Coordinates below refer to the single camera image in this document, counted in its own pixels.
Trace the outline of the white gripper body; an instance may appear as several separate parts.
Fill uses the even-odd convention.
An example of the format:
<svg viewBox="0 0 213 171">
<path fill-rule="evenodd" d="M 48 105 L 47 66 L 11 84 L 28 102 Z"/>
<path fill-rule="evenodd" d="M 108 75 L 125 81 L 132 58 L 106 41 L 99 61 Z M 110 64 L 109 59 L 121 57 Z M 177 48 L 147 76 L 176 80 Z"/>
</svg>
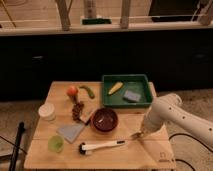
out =
<svg viewBox="0 0 213 171">
<path fill-rule="evenodd" d="M 149 118 L 148 116 L 145 116 L 143 118 L 140 128 L 143 137 L 146 137 L 154 132 L 157 132 L 159 129 L 160 129 L 159 124 L 155 122 L 152 118 Z"/>
</svg>

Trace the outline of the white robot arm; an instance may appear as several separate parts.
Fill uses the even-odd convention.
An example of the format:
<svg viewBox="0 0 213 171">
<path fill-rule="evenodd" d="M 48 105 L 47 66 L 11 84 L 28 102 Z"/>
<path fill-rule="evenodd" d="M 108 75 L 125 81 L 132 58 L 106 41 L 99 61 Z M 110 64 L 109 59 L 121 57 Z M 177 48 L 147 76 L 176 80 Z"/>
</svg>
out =
<svg viewBox="0 0 213 171">
<path fill-rule="evenodd" d="M 213 144 L 213 123 L 199 118 L 181 108 L 182 99 L 175 93 L 153 99 L 150 111 L 141 125 L 143 136 L 157 132 L 169 120 L 193 134 L 208 145 Z"/>
</svg>

